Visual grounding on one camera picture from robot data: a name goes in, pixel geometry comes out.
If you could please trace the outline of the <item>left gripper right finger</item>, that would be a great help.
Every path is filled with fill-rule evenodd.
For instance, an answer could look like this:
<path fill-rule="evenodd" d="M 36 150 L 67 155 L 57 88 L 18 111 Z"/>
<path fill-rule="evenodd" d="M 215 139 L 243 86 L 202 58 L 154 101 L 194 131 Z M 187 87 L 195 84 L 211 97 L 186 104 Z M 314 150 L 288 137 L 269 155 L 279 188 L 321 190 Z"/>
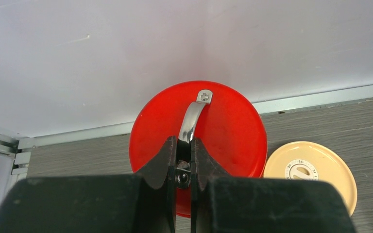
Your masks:
<path fill-rule="evenodd" d="M 318 180 L 230 175 L 203 142 L 191 146 L 193 233 L 354 233 L 344 201 Z"/>

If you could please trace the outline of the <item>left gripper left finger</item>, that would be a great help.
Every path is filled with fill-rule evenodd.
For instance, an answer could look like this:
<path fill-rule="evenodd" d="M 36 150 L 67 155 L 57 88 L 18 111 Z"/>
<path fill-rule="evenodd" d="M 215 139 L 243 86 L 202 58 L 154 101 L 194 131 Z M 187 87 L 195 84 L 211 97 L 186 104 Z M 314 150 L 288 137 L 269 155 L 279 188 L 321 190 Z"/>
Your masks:
<path fill-rule="evenodd" d="M 175 136 L 133 174 L 33 177 L 0 205 L 0 233 L 175 232 Z"/>

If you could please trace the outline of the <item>red round lid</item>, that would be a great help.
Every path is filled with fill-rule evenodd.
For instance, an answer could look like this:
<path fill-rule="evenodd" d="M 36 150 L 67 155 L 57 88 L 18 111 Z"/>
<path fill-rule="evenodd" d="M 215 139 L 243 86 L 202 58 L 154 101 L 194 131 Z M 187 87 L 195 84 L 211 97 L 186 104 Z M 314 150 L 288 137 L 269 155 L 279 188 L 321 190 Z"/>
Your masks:
<path fill-rule="evenodd" d="M 150 161 L 169 136 L 178 135 L 188 106 L 204 89 L 210 90 L 213 97 L 200 115 L 195 135 L 230 175 L 263 175 L 268 146 L 260 115 L 242 94 L 211 81 L 176 84 L 158 93 L 143 107 L 129 141 L 133 171 Z"/>

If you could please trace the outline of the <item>cream round lid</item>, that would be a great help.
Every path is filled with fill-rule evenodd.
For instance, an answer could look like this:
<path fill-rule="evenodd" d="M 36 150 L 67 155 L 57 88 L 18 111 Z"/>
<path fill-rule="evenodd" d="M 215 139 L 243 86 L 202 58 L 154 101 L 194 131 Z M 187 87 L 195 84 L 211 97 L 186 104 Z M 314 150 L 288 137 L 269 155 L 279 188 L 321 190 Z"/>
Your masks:
<path fill-rule="evenodd" d="M 282 145 L 268 158 L 263 177 L 330 183 L 341 195 L 349 215 L 355 211 L 356 180 L 341 157 L 323 145 L 308 141 Z"/>

